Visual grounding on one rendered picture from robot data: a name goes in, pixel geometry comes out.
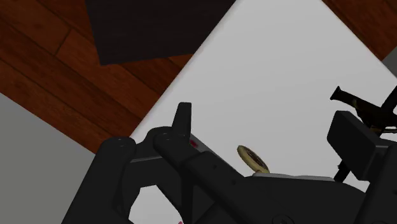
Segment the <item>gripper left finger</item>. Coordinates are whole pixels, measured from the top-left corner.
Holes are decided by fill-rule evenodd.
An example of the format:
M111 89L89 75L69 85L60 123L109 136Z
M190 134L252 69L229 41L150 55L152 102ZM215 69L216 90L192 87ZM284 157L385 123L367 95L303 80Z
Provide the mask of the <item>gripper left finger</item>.
M204 167L219 171L234 185L236 173L213 151L190 144L192 105L178 105L170 127L151 129L141 143L111 137L95 154L61 224L135 224L130 210L146 186L159 187L184 224L245 224L221 198L223 190L205 185L187 163L204 158Z

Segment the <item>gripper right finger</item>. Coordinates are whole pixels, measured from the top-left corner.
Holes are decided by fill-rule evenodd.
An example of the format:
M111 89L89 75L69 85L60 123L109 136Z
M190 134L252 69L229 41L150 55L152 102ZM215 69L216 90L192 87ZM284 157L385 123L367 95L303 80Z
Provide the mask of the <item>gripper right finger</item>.
M360 181L369 181L354 224L397 224L397 143L348 111L336 111L327 141Z

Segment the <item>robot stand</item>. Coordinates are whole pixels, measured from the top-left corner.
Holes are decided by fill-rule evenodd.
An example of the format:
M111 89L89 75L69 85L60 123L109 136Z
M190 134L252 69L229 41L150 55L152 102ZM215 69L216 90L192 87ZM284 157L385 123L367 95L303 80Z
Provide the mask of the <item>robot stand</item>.
M236 0L85 0L101 65L193 54Z

